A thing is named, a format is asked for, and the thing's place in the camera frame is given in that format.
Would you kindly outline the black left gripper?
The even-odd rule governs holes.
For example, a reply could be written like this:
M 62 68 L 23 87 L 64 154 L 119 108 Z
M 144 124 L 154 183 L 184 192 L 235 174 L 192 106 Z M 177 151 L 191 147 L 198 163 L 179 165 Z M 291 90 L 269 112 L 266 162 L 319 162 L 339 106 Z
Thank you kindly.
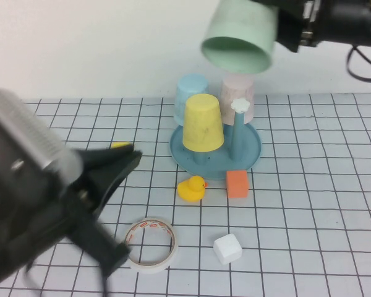
M 99 264 L 108 278 L 128 258 L 130 249 L 118 243 L 98 223 L 97 218 L 119 185 L 138 167 L 142 152 L 133 144 L 120 147 L 79 150 L 83 179 L 63 186 L 53 173 L 37 173 L 24 179 L 29 202 L 44 203 L 32 220 L 36 237 L 27 267 L 51 244 L 69 238 Z

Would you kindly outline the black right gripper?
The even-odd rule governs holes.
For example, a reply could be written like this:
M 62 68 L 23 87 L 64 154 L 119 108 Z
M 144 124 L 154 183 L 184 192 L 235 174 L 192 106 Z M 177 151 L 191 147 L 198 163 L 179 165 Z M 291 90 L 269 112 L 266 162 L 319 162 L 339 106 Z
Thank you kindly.
M 258 0 L 266 6 L 277 6 L 278 35 L 276 41 L 296 53 L 300 46 L 316 47 L 323 40 L 319 35 L 323 1 Z

